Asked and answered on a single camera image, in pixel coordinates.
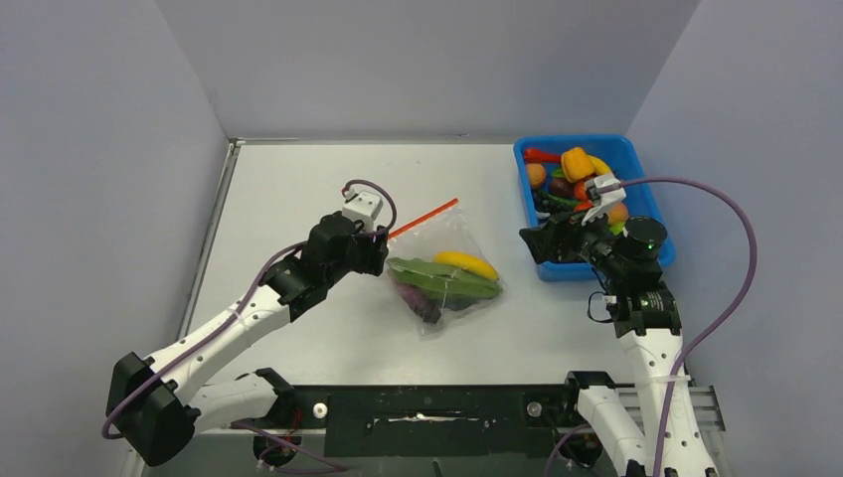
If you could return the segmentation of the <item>green leafy vegetable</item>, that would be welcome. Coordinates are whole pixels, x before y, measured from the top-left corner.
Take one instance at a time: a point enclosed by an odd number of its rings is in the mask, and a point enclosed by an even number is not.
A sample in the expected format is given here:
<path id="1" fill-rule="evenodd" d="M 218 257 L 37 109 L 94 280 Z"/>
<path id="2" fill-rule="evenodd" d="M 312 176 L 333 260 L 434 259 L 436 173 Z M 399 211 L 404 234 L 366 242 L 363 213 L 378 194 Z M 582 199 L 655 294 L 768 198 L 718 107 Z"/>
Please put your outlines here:
<path id="1" fill-rule="evenodd" d="M 493 299 L 503 287 L 498 281 L 477 276 L 458 267 L 425 261 L 419 258 L 388 258 L 390 276 L 397 282 L 425 290 L 433 297 L 469 297 Z"/>

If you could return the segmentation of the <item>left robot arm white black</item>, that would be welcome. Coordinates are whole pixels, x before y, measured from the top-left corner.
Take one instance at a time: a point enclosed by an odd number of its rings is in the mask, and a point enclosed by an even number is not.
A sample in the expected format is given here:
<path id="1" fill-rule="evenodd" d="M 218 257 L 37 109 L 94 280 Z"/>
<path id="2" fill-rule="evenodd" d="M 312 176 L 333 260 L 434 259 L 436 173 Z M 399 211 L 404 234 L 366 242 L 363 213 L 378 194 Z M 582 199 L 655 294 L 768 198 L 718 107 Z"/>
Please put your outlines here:
<path id="1" fill-rule="evenodd" d="M 101 434 L 123 439 L 149 466 L 168 462 L 193 437 L 243 419 L 263 419 L 292 391 L 270 368 L 227 385 L 208 380 L 266 335 L 323 302 L 350 272 L 378 276 L 390 227 L 366 229 L 340 212 L 307 240 L 276 252 L 229 308 L 175 343 L 142 358 L 130 352 L 111 373 Z"/>

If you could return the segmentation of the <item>clear zip bag orange zipper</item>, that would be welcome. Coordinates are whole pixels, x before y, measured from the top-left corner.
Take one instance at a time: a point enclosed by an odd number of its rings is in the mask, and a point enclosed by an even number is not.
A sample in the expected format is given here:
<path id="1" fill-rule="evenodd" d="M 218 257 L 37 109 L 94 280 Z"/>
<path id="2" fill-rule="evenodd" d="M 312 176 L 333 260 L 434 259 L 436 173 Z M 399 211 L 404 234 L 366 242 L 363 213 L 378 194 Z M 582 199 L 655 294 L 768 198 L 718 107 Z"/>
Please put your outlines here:
<path id="1" fill-rule="evenodd" d="M 390 232 L 388 247 L 385 273 L 423 337 L 504 294 L 502 275 L 474 239 L 456 198 Z"/>

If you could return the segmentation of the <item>purple eggplant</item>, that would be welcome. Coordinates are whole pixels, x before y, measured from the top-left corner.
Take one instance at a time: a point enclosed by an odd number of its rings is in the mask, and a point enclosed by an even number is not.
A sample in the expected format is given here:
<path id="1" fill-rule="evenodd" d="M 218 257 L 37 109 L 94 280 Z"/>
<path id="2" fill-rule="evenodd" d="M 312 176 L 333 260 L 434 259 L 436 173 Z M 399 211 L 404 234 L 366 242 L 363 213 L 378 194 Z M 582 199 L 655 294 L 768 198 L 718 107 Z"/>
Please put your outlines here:
<path id="1" fill-rule="evenodd" d="M 437 325 L 442 316 L 442 299 L 433 297 L 425 290 L 403 283 L 394 285 L 398 295 L 410 310 L 428 325 Z"/>

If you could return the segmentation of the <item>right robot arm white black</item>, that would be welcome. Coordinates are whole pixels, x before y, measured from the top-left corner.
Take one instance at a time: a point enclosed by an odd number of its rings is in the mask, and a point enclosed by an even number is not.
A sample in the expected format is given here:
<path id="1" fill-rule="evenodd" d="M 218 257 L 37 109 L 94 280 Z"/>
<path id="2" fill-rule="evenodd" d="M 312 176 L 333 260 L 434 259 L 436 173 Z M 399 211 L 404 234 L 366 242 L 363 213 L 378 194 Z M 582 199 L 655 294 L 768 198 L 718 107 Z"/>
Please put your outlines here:
<path id="1" fill-rule="evenodd" d="M 688 377 L 672 368 L 683 349 L 674 297 L 657 257 L 667 238 L 658 221 L 635 216 L 615 235 L 605 219 L 562 213 L 519 231 L 534 261 L 570 255 L 603 277 L 615 337 L 634 374 L 641 419 L 622 405 L 606 372 L 574 371 L 559 397 L 561 415 L 586 423 L 620 476 L 716 476 L 693 408 Z"/>

